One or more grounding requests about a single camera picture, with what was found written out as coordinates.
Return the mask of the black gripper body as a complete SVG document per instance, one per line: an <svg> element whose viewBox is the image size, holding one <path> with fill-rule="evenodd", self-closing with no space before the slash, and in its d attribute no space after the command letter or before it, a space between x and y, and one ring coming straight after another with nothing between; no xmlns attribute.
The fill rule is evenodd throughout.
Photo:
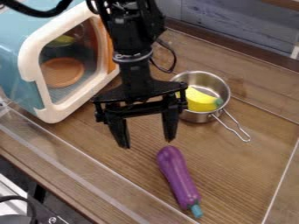
<svg viewBox="0 0 299 224"><path fill-rule="evenodd" d="M151 53L113 56L121 84L92 98L97 122L110 123L113 117L144 116L171 109L171 116L177 116L187 109L187 84L156 80L151 75L149 59Z"/></svg>

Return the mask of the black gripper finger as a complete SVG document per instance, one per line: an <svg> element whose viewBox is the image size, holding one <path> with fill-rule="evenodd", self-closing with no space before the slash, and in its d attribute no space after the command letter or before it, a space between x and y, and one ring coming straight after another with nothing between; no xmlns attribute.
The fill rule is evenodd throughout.
<svg viewBox="0 0 299 224"><path fill-rule="evenodd" d="M121 117L116 110L120 108L117 103L110 103L105 107L105 118L106 126L109 128L110 134L116 140L117 145L128 149L131 147L129 143L129 133L127 129L127 120Z"/></svg>
<svg viewBox="0 0 299 224"><path fill-rule="evenodd" d="M171 142L176 136L179 122L179 104L173 94L163 98L163 134L167 142Z"/></svg>

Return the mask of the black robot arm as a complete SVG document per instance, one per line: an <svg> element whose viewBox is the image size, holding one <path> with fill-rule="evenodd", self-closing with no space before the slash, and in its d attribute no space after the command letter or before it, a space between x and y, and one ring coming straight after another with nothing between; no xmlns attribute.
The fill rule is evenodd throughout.
<svg viewBox="0 0 299 224"><path fill-rule="evenodd" d="M164 15L155 0L94 0L112 40L112 60L121 84L93 96L96 121L104 123L116 143L129 148L127 118L159 114L167 141L176 137L179 116L187 109L187 84L151 76L152 44L164 32Z"/></svg>

